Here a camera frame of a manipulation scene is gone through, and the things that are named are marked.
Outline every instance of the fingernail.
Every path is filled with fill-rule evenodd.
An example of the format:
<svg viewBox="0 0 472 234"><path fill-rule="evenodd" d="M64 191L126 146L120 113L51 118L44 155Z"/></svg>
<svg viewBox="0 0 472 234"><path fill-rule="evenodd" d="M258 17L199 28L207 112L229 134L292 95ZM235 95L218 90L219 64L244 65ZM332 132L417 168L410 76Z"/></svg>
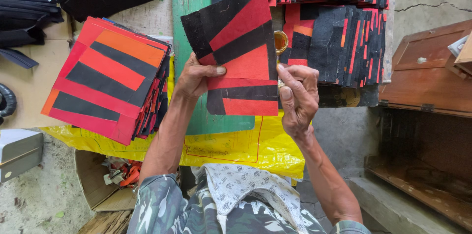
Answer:
<svg viewBox="0 0 472 234"><path fill-rule="evenodd" d="M224 68L222 66L217 66L216 67L216 73L217 74L224 74L224 73L226 73L226 68Z"/></svg>
<svg viewBox="0 0 472 234"><path fill-rule="evenodd" d="M290 99L292 97L292 91L289 87L282 87L280 89L280 97L282 99Z"/></svg>

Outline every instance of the black hose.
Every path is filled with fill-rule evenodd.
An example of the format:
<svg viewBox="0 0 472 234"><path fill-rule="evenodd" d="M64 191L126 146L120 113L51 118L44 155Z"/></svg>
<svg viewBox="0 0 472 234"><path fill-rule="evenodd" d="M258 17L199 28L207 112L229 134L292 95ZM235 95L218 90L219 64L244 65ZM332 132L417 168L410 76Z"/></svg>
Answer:
<svg viewBox="0 0 472 234"><path fill-rule="evenodd" d="M7 102L6 107L0 111L0 117L6 117L12 115L16 110L16 96L13 91L11 91L4 84L0 84L0 94L3 96L3 99Z"/></svg>

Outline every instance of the yellow plastic sheet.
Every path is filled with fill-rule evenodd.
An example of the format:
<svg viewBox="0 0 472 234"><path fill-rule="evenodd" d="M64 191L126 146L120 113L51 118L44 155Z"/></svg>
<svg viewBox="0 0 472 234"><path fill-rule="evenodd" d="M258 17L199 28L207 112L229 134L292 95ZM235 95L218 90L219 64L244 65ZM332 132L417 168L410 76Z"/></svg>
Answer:
<svg viewBox="0 0 472 234"><path fill-rule="evenodd" d="M173 57L170 60L168 93L174 89ZM256 116L255 128L249 131L189 135L185 137L180 165L230 163L254 166L283 176L301 179L305 160L298 146L282 127L279 116ZM79 150L142 161L154 135L136 138L124 146L102 135L70 125L44 127L41 130Z"/></svg>

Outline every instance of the forearm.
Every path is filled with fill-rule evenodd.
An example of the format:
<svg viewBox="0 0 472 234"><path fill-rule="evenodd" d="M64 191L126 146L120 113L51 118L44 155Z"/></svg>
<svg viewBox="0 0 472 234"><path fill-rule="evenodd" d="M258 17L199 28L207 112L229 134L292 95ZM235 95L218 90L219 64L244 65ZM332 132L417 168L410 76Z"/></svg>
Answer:
<svg viewBox="0 0 472 234"><path fill-rule="evenodd" d="M185 133L192 117L197 99L174 95L169 104L164 119L156 134L143 162L139 176L139 184L154 175L175 173L177 171Z"/></svg>
<svg viewBox="0 0 472 234"><path fill-rule="evenodd" d="M310 180L323 211L334 225L342 220L362 223L356 197L316 141L315 135L296 141L308 167Z"/></svg>

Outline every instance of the green wooden board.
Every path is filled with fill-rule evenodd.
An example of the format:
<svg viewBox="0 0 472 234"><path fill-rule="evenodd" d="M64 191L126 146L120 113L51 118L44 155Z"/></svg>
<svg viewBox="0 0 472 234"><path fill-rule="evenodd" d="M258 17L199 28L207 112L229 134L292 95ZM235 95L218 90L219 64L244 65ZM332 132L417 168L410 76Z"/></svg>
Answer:
<svg viewBox="0 0 472 234"><path fill-rule="evenodd" d="M209 6L211 0L172 0L172 18L174 21L174 53L176 81L192 47L188 43L180 17ZM254 129L254 116L216 116L210 115L206 108L207 94L199 98L188 125L187 135L236 132Z"/></svg>

